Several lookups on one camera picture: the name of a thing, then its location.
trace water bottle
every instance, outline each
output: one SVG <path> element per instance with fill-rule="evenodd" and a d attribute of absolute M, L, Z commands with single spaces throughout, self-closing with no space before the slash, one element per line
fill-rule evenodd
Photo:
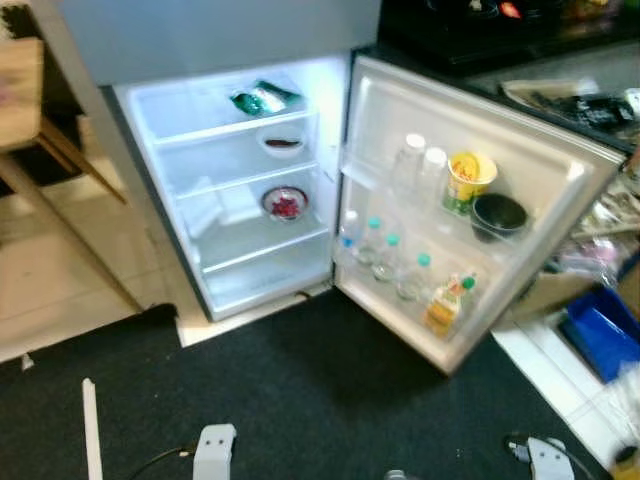
<path fill-rule="evenodd" d="M 442 174 L 447 165 L 447 154 L 438 147 L 427 148 L 418 175 L 418 200 L 422 206 L 431 205 L 439 197 Z"/>
<path fill-rule="evenodd" d="M 395 233 L 387 235 L 387 244 L 380 252 L 377 261 L 371 266 L 373 276 L 379 282 L 390 282 L 396 276 L 398 268 L 398 243 L 400 237 Z"/>
<path fill-rule="evenodd" d="M 369 267 L 378 258 L 378 254 L 384 245 L 381 226 L 382 222 L 379 217 L 369 218 L 364 238 L 355 252 L 356 259 L 360 265 Z"/>
<path fill-rule="evenodd" d="M 344 220 L 338 229 L 338 238 L 333 251 L 333 260 L 341 267 L 350 267 L 354 264 L 355 252 L 360 242 L 362 230 L 358 220 L 358 212 L 347 210 Z"/>
<path fill-rule="evenodd" d="M 417 190 L 417 178 L 422 170 L 426 142 L 422 135 L 410 133 L 404 145 L 396 154 L 391 185 L 394 194 L 405 200 L 411 200 Z"/>
<path fill-rule="evenodd" d="M 403 300 L 415 302 L 427 297 L 428 267 L 431 257 L 426 253 L 420 253 L 417 262 L 408 265 L 407 268 L 398 275 L 396 281 L 396 293 Z"/>

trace black rug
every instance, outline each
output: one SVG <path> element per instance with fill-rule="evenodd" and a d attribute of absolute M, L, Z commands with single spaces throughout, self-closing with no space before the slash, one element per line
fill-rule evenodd
<path fill-rule="evenodd" d="M 530 479 L 502 447 L 514 430 L 560 438 L 608 478 L 490 337 L 447 379 L 337 291 L 182 350 L 173 316 L 156 307 L 35 352 L 25 373 L 0 365 L 0 477 L 87 478 L 90 377 L 105 480 L 227 422 L 233 480 Z M 191 474 L 173 457 L 140 478 Z"/>

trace refrigerator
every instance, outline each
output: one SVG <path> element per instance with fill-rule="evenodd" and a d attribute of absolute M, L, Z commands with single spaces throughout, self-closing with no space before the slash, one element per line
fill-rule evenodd
<path fill-rule="evenodd" d="M 236 51 L 231 60 L 215 62 L 192 51 L 185 53 L 187 62 L 178 52 L 179 64 L 168 62 L 170 68 L 155 71 L 153 62 L 140 69 L 112 52 L 97 57 L 95 45 L 107 48 L 99 42 L 83 45 L 79 38 L 100 38 L 91 30 L 105 22 L 104 15 L 98 23 L 87 20 L 87 3 L 102 4 L 103 14 L 114 8 L 97 0 L 67 0 L 61 11 L 93 83 L 129 140 L 134 167 L 212 322 L 228 322 L 287 295 L 306 295 L 317 285 L 335 286 L 451 374 L 526 289 L 625 160 L 621 152 L 403 68 L 393 59 L 344 48 L 372 40 L 376 11 L 368 15 L 373 30 L 342 45 L 316 49 L 315 43 L 307 48 L 301 41 L 300 50 L 287 44 L 286 54 L 252 56 L 264 46 L 250 44 L 239 47 L 246 55 Z M 180 12 L 183 19 L 194 18 L 193 11 Z M 357 9 L 351 13 L 362 21 Z M 183 48 L 193 43 L 175 26 L 170 33 L 172 38 L 163 31 L 154 35 Z M 258 113 L 239 108 L 264 82 L 286 94 L 267 92 L 261 105 L 273 105 Z M 524 229 L 491 242 L 478 238 L 468 215 L 443 206 L 446 167 L 426 196 L 394 194 L 395 158 L 409 133 L 422 135 L 428 146 L 449 157 L 469 151 L 491 158 L 498 174 L 490 191 L 517 199 L 528 214 Z M 285 154 L 266 142 L 283 138 L 293 147 Z M 265 197 L 281 187 L 303 192 L 308 202 L 294 221 L 276 218 L 276 202 Z M 304 203 L 300 198 L 298 206 Z M 376 216 L 385 234 L 399 236 L 402 262 L 429 254 L 432 290 L 452 274 L 473 272 L 472 295 L 444 334 L 425 323 L 424 301 L 401 299 L 394 282 L 376 280 L 370 268 L 357 262 L 333 262 L 339 226 L 354 211 L 363 230 L 366 219 Z"/>

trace open refrigerator door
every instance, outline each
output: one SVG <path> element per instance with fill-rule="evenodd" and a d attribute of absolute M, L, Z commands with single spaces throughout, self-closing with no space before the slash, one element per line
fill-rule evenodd
<path fill-rule="evenodd" d="M 406 168 L 413 167 L 400 166 L 399 156 L 406 152 L 398 151 L 405 138 L 411 142 L 411 133 L 426 140 L 426 154 L 407 175 Z M 435 169 L 425 163 L 429 152 L 440 153 Z M 484 182 L 486 191 L 478 187 L 471 198 L 456 184 L 464 177 L 458 163 L 464 166 L 468 157 L 491 177 Z M 351 212 L 357 212 L 362 229 L 366 219 L 374 219 L 395 250 L 395 272 L 377 275 L 376 260 L 361 261 L 356 242 L 355 260 L 338 262 L 336 285 L 452 373 L 526 289 L 624 159 L 478 96 L 359 56 L 342 165 L 341 224 L 354 218 Z M 480 193 L 515 200 L 525 212 L 518 228 L 483 222 L 487 212 L 480 199 L 486 202 L 490 195 Z M 378 263 L 384 255 L 378 254 Z M 429 262 L 422 262 L 425 255 Z M 420 295 L 407 300 L 399 282 L 403 265 L 415 258 L 428 266 Z M 443 306 L 450 314 L 446 320 Z"/>
<path fill-rule="evenodd" d="M 212 320 L 331 276 L 349 55 L 115 87 Z"/>

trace wooden table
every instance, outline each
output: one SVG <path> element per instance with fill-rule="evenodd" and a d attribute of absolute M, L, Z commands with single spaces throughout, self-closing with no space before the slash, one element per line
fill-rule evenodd
<path fill-rule="evenodd" d="M 143 309 L 138 301 L 9 153 L 39 143 L 48 151 L 46 145 L 49 145 L 64 160 L 69 159 L 73 163 L 86 161 L 75 145 L 67 143 L 64 135 L 59 138 L 58 135 L 62 134 L 41 115 L 42 62 L 42 42 L 36 38 L 0 44 L 0 177 L 31 203 L 40 218 L 60 233 L 125 303 L 140 312 Z M 75 158 L 77 155 L 82 156 L 82 160 Z"/>

